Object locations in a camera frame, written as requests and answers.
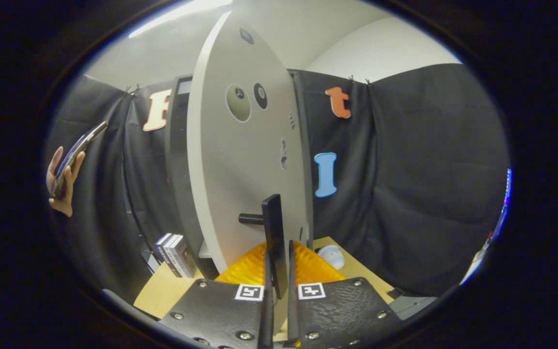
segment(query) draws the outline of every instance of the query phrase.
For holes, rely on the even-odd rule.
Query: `black rod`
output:
[[[238,216],[238,221],[243,224],[264,225],[264,218],[261,214],[241,213]]]

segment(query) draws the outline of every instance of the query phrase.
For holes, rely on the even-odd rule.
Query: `small white object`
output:
[[[343,266],[346,264],[346,260],[343,258],[343,254],[341,254],[341,250],[337,245],[328,245],[322,247],[318,251],[318,255],[322,257],[323,260],[332,265],[335,270],[343,268]]]

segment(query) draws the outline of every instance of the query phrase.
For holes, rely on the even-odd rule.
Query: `white wall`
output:
[[[305,69],[370,82],[439,63],[460,63],[433,38],[400,18],[387,17],[343,37]]]
[[[208,33],[230,9],[264,38],[286,68],[293,69],[306,68],[337,38],[390,16],[360,0],[234,0],[232,5],[188,14],[133,38],[124,33],[97,55],[86,73],[120,89],[191,74]]]

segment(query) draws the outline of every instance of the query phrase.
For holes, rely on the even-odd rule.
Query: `smartphone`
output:
[[[79,138],[79,141],[70,148],[66,157],[64,157],[64,161],[60,164],[60,167],[55,174],[55,184],[53,185],[53,190],[51,191],[51,197],[54,199],[58,199],[64,195],[64,170],[67,166],[70,168],[73,167],[75,164],[75,160],[77,159],[77,155],[80,152],[84,152],[87,149],[87,146],[96,139],[100,135],[100,133],[104,132],[107,129],[109,123],[107,121],[101,122],[98,126],[92,128],[91,130],[87,131],[84,135]]]

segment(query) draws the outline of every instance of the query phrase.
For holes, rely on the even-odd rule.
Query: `blue letter i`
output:
[[[335,153],[321,153],[314,156],[314,162],[318,164],[318,190],[317,197],[331,196],[337,192],[337,188],[333,184],[333,165],[337,155]]]

